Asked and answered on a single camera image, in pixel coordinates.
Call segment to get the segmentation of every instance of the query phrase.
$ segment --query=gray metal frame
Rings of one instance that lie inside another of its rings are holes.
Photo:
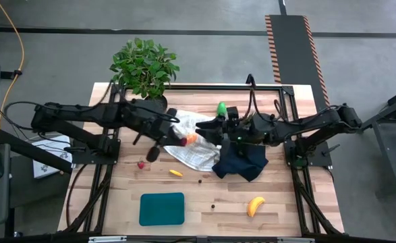
[[[383,159],[391,166],[393,170],[395,181],[396,181],[396,159],[391,159],[390,156],[390,147],[391,144],[388,140],[384,138],[383,129],[381,128],[381,124],[396,124],[396,119],[393,119],[393,116],[396,114],[396,103],[388,106],[383,111],[379,112],[374,117],[365,121],[359,131],[359,133],[363,133],[364,130],[368,128],[373,128],[374,135],[376,136],[379,149],[383,155]],[[376,196],[378,198],[382,198],[385,196],[393,196],[396,195],[396,185],[388,186],[376,192]]]

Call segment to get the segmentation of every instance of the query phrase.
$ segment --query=green object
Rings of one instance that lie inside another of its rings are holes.
[[[184,194],[155,193],[143,194],[139,211],[139,224],[181,225],[184,223]]]
[[[227,115],[226,105],[224,102],[220,102],[217,105],[217,115]]]
[[[161,97],[165,91],[164,83],[177,79],[177,65],[171,63],[177,59],[175,53],[167,53],[168,49],[153,40],[135,38],[129,40],[120,52],[113,56],[113,64],[109,68],[116,72],[112,77],[120,87],[131,89],[142,98]]]

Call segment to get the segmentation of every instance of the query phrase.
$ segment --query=small yellow object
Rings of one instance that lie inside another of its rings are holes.
[[[183,177],[183,174],[182,174],[182,173],[180,173],[180,172],[178,172],[178,171],[175,171],[175,170],[173,170],[173,169],[170,169],[169,172],[171,172],[172,174],[174,174],[174,175],[176,175],[176,176]]]
[[[265,199],[261,196],[258,196],[256,198],[253,198],[250,202],[249,205],[247,206],[247,215],[249,217],[253,217],[254,214],[256,213],[256,210],[258,207],[262,204],[265,203]]]
[[[196,139],[198,139],[198,135],[196,133],[188,134],[187,135],[187,145],[192,144],[196,142]]]

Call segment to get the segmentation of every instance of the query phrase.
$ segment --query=banana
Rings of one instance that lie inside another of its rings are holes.
[[[253,217],[254,214],[256,213],[256,210],[258,209],[259,205],[262,203],[265,203],[265,199],[261,196],[258,196],[256,198],[253,198],[250,202],[249,205],[247,206],[247,214],[250,217]]]
[[[171,172],[172,174],[174,174],[174,175],[176,175],[176,176],[183,177],[183,174],[182,174],[182,173],[180,173],[180,172],[178,172],[178,171],[175,171],[175,170],[173,170],[173,169],[170,169],[169,172]]]

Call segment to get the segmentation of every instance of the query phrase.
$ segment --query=orange object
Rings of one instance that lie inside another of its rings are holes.
[[[192,134],[188,134],[187,135],[187,144],[192,144],[194,142],[196,142],[196,139],[198,139],[198,135],[196,133],[192,133]]]

